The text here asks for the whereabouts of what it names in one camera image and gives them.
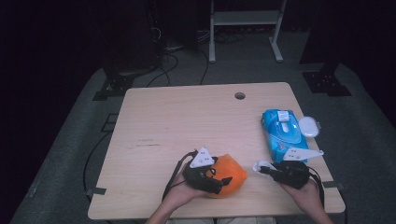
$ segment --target person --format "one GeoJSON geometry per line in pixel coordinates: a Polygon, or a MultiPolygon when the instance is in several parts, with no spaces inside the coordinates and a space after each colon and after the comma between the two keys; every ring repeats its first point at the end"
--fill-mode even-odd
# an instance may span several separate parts
{"type": "MultiPolygon", "coordinates": [[[[161,204],[154,211],[154,213],[149,217],[146,224],[164,224],[172,223],[168,221],[169,217],[175,212],[180,206],[191,202],[194,198],[202,197],[207,194],[207,192],[193,189],[184,180],[183,175],[180,172],[175,178],[173,187],[169,190],[161,204]]],[[[285,190],[291,198],[294,200],[296,205],[305,212],[315,223],[318,224],[333,224],[332,220],[329,218],[327,213],[324,211],[319,194],[318,186],[316,182],[309,179],[308,182],[301,188],[295,189],[290,186],[279,184],[283,190],[285,190]]],[[[257,223],[276,223],[271,217],[263,217],[264,222],[256,221],[257,223]]],[[[222,218],[218,219],[218,223],[252,223],[249,218],[227,218],[225,221],[221,222],[222,218]]],[[[200,223],[213,223],[212,219],[202,220],[200,223]]]]}

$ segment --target white plastic lid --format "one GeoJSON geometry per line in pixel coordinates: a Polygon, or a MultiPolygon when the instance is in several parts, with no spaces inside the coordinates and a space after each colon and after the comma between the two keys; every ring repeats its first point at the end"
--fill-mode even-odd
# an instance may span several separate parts
{"type": "Polygon", "coordinates": [[[305,137],[316,137],[319,134],[317,121],[311,117],[302,117],[298,121],[300,131],[305,137]]]}

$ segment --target hand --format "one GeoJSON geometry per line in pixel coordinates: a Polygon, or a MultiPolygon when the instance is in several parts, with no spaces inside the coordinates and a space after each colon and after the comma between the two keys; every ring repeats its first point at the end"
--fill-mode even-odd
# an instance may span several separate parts
{"type": "Polygon", "coordinates": [[[189,203],[190,201],[192,201],[192,199],[196,197],[201,197],[208,194],[208,192],[193,189],[185,182],[184,176],[182,174],[185,167],[186,164],[184,164],[180,173],[177,174],[173,187],[166,194],[163,202],[151,215],[146,224],[165,223],[166,220],[172,215],[172,213],[180,206],[189,203]]]}
{"type": "Polygon", "coordinates": [[[284,184],[280,184],[280,186],[293,198],[296,205],[316,223],[332,223],[332,220],[323,209],[319,198],[318,186],[314,180],[309,179],[300,189],[284,184]]]}

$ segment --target light wood tabletop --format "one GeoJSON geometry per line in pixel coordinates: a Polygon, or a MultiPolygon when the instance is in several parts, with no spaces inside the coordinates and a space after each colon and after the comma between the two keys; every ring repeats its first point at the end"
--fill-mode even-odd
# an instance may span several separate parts
{"type": "MultiPolygon", "coordinates": [[[[96,186],[106,192],[93,195],[89,217],[148,218],[161,203],[177,161],[201,147],[212,156],[230,154],[248,172],[248,178],[234,195],[194,199],[172,217],[301,214],[272,178],[252,169],[254,161],[272,161],[261,125],[262,113],[272,108],[292,110],[297,119],[303,116],[288,83],[128,90],[96,186]]],[[[307,142],[311,149],[318,149],[315,139],[307,142]]],[[[332,181],[322,157],[309,159],[307,165],[323,182],[332,181]]],[[[337,188],[325,189],[325,210],[344,212],[337,188]]]]}

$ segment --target blue plastic packaging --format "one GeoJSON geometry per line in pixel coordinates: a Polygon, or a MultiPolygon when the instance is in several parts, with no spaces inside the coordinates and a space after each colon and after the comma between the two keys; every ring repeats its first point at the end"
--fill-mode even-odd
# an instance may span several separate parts
{"type": "Polygon", "coordinates": [[[298,120],[291,110],[266,110],[262,113],[262,127],[266,133],[271,158],[274,162],[283,161],[283,157],[290,147],[308,148],[305,137],[300,131],[298,120]],[[278,111],[287,112],[289,118],[279,118],[278,111]]]}

